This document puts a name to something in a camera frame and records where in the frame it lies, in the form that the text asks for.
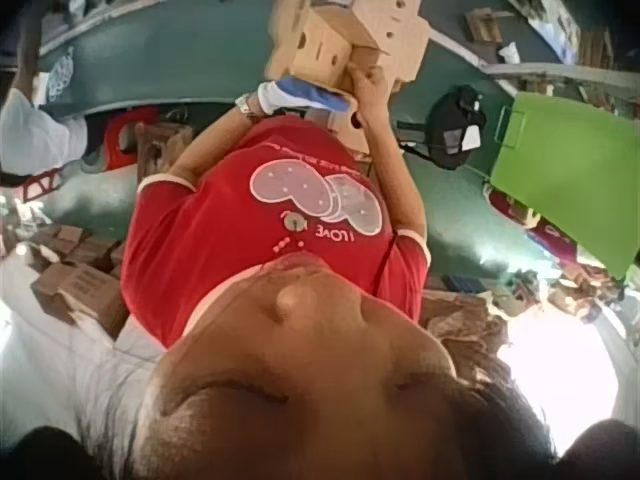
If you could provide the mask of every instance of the hand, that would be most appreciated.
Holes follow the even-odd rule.
[[[353,90],[358,100],[358,116],[364,124],[389,122],[389,98],[391,89],[382,67],[372,67],[363,72],[354,63],[347,65],[353,79]]]

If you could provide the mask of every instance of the red shirt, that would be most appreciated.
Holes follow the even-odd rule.
[[[139,192],[123,295],[167,348],[215,287],[299,251],[418,319],[429,264],[424,240],[392,230],[383,201],[351,155],[312,123],[266,120],[197,189],[156,175]]]

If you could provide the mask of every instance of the graphic print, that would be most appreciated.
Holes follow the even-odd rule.
[[[347,220],[359,233],[382,231],[382,210],[375,195],[346,174],[323,178],[297,159],[275,160],[252,175],[253,196],[264,203],[291,200],[304,213],[327,223]]]

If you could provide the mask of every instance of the white shirt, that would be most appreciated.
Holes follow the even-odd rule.
[[[36,175],[59,168],[84,155],[84,118],[58,123],[35,108],[15,88],[0,112],[0,166],[13,175]]]

